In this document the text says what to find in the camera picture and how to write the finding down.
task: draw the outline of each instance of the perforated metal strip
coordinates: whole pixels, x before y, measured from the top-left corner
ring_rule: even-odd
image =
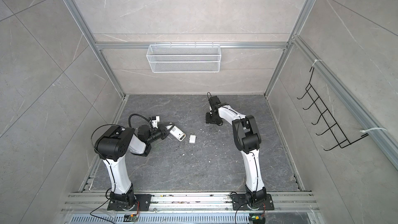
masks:
[[[124,214],[116,214],[115,218],[106,214],[95,214],[96,216],[112,220],[117,224],[129,223],[124,222]],[[108,221],[92,217],[89,214],[74,214],[70,224],[102,224]],[[212,213],[212,214],[159,214],[159,213],[142,213],[135,224],[183,224],[183,223],[235,223],[235,213]],[[237,213],[236,223],[249,223],[248,213]]]

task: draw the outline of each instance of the gray marble wall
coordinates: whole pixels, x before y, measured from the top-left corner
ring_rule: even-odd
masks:
[[[397,0],[317,0],[301,37],[397,139]],[[312,190],[327,223],[396,223],[398,172],[366,137],[346,148],[325,122],[316,122],[311,99],[301,97],[311,63],[294,49],[271,92],[278,125],[306,190]],[[315,72],[312,84],[346,136],[362,127]]]
[[[0,0],[0,50],[0,223],[52,223],[120,98],[62,0]]]
[[[75,1],[98,42],[286,42],[305,0]],[[154,74],[145,50],[104,50],[129,94],[263,93],[281,52],[224,49],[219,73]]]

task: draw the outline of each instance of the white rectangular device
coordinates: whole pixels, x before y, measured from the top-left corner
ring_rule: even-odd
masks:
[[[186,135],[185,133],[183,133],[178,127],[174,126],[171,130],[170,130],[170,134],[172,134],[174,137],[176,137],[176,139],[178,139],[179,141],[182,141]]]

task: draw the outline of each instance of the mesh basket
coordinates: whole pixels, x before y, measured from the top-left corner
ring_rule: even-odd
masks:
[[[213,44],[154,44],[147,59],[154,73],[219,72],[220,45]]]

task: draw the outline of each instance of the gray floor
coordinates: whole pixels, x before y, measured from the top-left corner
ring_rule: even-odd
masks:
[[[219,95],[236,111],[256,118],[260,145],[261,175],[267,191],[297,191],[288,159],[282,147],[271,112],[262,95]],[[148,157],[127,154],[126,167],[134,190],[142,191],[244,191],[246,174],[241,153],[236,149],[232,126],[205,123],[209,111],[206,95],[130,95],[119,124],[128,126],[131,113],[160,116],[173,122],[187,137],[178,141],[172,135],[152,143]],[[132,127],[145,124],[133,117]],[[196,143],[188,142],[196,135]],[[100,164],[91,189],[105,190],[110,179]]]

